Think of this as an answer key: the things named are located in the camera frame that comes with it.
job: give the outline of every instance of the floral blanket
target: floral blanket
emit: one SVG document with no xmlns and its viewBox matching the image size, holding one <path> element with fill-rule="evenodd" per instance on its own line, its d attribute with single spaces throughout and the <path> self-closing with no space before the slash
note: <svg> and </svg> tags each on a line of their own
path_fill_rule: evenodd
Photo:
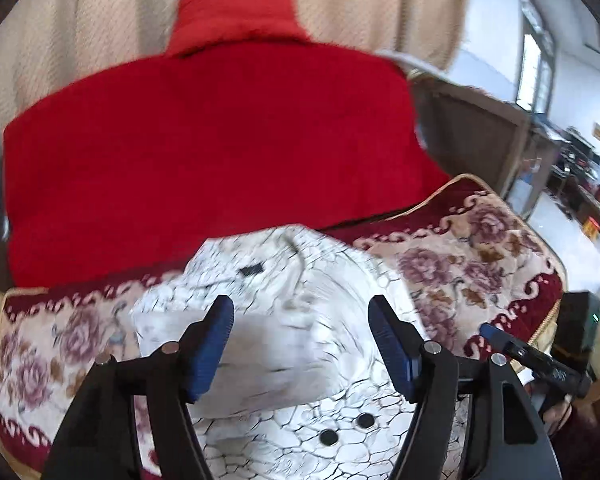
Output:
<svg viewBox="0 0 600 480">
<path fill-rule="evenodd" d="M 461 176 L 396 218 L 328 231 L 400 270 L 429 335 L 457 354 L 485 356 L 482 322 L 538 344 L 565 280 L 557 257 L 479 180 Z M 7 293 L 0 304 L 0 449 L 36 478 L 94 357 L 139 355 L 128 310 L 185 261 L 101 282 Z M 136 399 L 139 440 L 150 442 Z M 155 451 L 142 456 L 156 471 Z"/>
<path fill-rule="evenodd" d="M 484 322 L 539 344 L 565 289 L 560 259 L 471 175 L 403 215 L 327 234 L 400 270 L 427 334 L 456 355 L 490 353 Z"/>
</svg>

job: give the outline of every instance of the floor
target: floor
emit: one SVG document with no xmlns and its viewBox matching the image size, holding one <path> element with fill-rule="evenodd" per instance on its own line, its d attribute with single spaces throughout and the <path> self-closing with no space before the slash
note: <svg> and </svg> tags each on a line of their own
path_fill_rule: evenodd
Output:
<svg viewBox="0 0 600 480">
<path fill-rule="evenodd" d="M 576 219 L 569 220 L 554 200 L 542 193 L 528 224 L 558 254 L 567 270 L 568 290 L 600 288 L 600 236 L 595 242 Z"/>
</svg>

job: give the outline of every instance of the white wall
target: white wall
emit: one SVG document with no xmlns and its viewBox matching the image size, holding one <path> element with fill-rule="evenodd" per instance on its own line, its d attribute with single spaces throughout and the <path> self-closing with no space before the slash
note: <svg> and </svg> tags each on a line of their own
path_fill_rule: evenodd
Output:
<svg viewBox="0 0 600 480">
<path fill-rule="evenodd" d="M 533 0 L 558 47 L 600 72 L 596 19 L 581 0 Z"/>
<path fill-rule="evenodd" d="M 556 59 L 549 120 L 561 128 L 574 126 L 600 154 L 593 138 L 594 123 L 600 125 L 600 72 L 563 50 Z"/>
<path fill-rule="evenodd" d="M 521 48 L 520 0 L 469 0 L 461 51 L 447 75 L 459 84 L 480 86 L 512 100 Z"/>
</svg>

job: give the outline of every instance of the window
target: window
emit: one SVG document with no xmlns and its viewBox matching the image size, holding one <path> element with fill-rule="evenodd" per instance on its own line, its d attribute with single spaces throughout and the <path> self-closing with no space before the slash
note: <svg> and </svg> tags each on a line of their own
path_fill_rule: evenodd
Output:
<svg viewBox="0 0 600 480">
<path fill-rule="evenodd" d="M 523 50 L 516 103 L 537 114 L 549 107 L 554 84 L 554 39 L 531 0 L 522 0 Z"/>
</svg>

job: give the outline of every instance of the orange object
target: orange object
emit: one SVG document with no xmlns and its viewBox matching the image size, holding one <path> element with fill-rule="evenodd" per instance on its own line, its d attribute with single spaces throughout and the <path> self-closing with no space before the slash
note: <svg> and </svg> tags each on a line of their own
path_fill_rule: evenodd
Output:
<svg viewBox="0 0 600 480">
<path fill-rule="evenodd" d="M 186 56 L 227 41 L 309 41 L 293 0 L 180 0 L 166 55 Z"/>
<path fill-rule="evenodd" d="M 589 240 L 595 240 L 598 237 L 598 233 L 600 232 L 600 224 L 596 222 L 596 219 L 593 217 L 587 218 L 587 221 L 584 222 L 582 226 L 582 232 Z"/>
</svg>

